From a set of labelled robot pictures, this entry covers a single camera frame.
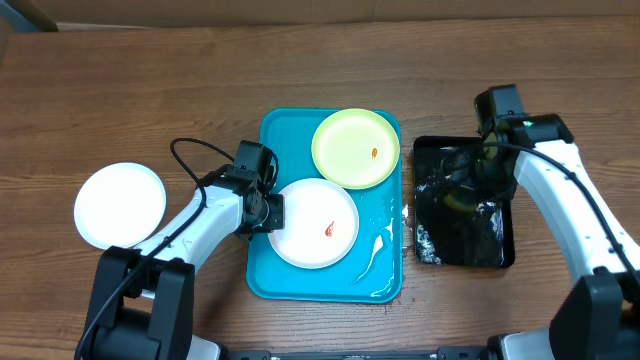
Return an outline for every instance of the table surface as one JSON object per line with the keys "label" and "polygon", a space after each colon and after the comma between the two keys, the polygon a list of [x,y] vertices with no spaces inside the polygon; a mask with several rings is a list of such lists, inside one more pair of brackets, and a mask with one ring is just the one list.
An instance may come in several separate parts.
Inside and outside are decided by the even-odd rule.
{"label": "table surface", "polygon": [[[169,152],[180,136],[234,152],[278,107],[362,107],[402,126],[404,203],[421,135],[473,136],[473,98],[516,83],[525,109],[557,112],[626,230],[640,239],[640,19],[557,18],[12,35],[0,68],[0,357],[68,359],[101,252],[73,222],[98,169],[159,173],[166,219],[193,194]],[[184,145],[204,174],[222,164]],[[269,301],[245,281],[230,237],[196,279],[194,332],[230,349],[434,349],[548,326],[570,290],[538,209],[513,201],[508,270],[416,262],[404,229],[404,286],[386,305]],[[149,309],[146,299],[133,305]]]}

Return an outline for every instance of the black tray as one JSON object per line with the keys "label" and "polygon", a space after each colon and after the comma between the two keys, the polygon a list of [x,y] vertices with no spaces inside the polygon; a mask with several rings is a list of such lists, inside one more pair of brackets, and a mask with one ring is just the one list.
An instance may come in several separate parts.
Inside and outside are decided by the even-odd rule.
{"label": "black tray", "polygon": [[[434,213],[433,211],[431,211],[434,208],[429,207],[432,206],[431,203],[434,203],[434,201],[432,201],[431,203],[425,201],[425,199],[428,199],[429,196],[433,198],[433,193],[428,191],[425,192],[424,187],[422,187],[422,189],[419,189],[419,186],[421,185],[420,182],[424,182],[426,176],[430,174],[430,162],[435,162],[436,160],[434,159],[437,158],[436,156],[440,156],[435,155],[436,153],[433,152],[433,150],[442,149],[445,147],[471,145],[479,143],[480,141],[480,138],[422,136],[416,139],[416,141],[413,143],[415,195],[414,242],[416,245],[416,256],[421,262],[436,265],[463,265],[474,267],[508,268],[509,266],[513,265],[515,261],[513,223],[511,218],[510,201],[504,201],[500,204],[496,204],[495,208],[499,210],[495,210],[494,212],[498,213],[498,215],[496,215],[495,218],[492,217],[491,220],[499,220],[495,221],[494,224],[502,223],[502,232],[495,232],[493,234],[495,235],[493,238],[491,237],[492,234],[489,231],[485,231],[484,233],[474,232],[473,234],[470,234],[469,231],[460,230],[461,227],[464,227],[463,223],[462,226],[451,225],[450,233],[452,234],[452,236],[455,236],[455,238],[445,239],[445,235],[443,235],[443,233],[449,234],[448,228],[443,227],[438,229],[438,231],[429,231],[430,229],[428,228],[428,223],[431,222],[433,224],[433,219],[428,221],[420,221],[419,219],[419,214],[423,214],[423,220],[427,219],[424,215],[426,214],[425,211],[427,211],[429,214]],[[475,225],[481,226],[484,225],[484,223],[482,223],[481,220],[479,222],[472,223],[472,225],[473,226],[469,225],[469,228],[473,229]],[[458,236],[456,235],[456,231],[458,231],[458,234],[465,234],[465,232],[463,231],[466,231],[466,235]]]}

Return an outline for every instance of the light green plate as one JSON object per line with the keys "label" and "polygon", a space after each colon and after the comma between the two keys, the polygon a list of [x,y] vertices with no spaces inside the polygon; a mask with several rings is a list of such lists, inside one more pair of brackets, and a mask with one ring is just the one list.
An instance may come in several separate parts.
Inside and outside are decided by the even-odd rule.
{"label": "light green plate", "polygon": [[346,109],[327,117],[311,142],[318,171],[346,189],[366,189],[386,179],[398,163],[400,143],[382,116]]}

